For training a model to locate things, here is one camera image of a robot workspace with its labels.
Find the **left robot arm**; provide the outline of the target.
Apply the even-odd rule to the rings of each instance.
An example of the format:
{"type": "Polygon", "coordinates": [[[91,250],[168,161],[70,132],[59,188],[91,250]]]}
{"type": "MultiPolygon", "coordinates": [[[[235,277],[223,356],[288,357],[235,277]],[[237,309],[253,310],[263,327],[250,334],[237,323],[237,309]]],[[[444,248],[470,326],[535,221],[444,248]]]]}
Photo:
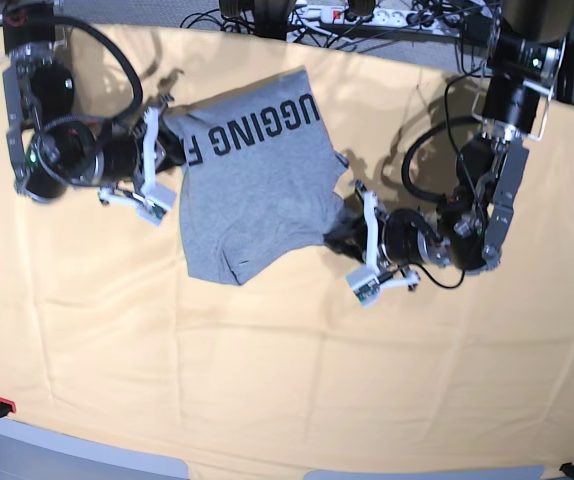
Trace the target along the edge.
{"type": "Polygon", "coordinates": [[[363,305],[386,288],[415,290],[430,265],[453,266],[466,277],[500,263],[529,155],[524,142],[542,138],[550,103],[564,86],[574,1],[503,1],[490,21],[485,60],[460,76],[479,80],[470,114],[447,115],[409,147],[402,161],[403,187],[432,204],[434,213],[388,210],[357,180],[353,195],[361,210],[325,237],[335,253],[359,262],[346,280],[363,305]],[[450,195],[421,189],[411,179],[412,159],[427,141],[451,135],[456,126],[477,129],[466,144],[452,147],[457,186],[450,195]]]}

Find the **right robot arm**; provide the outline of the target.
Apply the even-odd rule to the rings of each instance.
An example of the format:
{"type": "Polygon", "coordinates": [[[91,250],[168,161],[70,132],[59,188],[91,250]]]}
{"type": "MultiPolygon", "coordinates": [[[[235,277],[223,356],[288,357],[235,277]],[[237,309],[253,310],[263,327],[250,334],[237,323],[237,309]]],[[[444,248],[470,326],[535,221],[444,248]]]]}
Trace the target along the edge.
{"type": "Polygon", "coordinates": [[[159,173],[180,163],[180,149],[163,122],[173,101],[144,99],[136,70],[123,51],[89,23],[57,11],[54,1],[0,1],[0,61],[6,142],[16,192],[51,203],[69,189],[91,189],[104,205],[125,205],[160,220],[176,193],[159,173]],[[131,88],[128,105],[110,116],[78,113],[76,83],[64,61],[68,34],[81,31],[117,61],[131,88]]]}

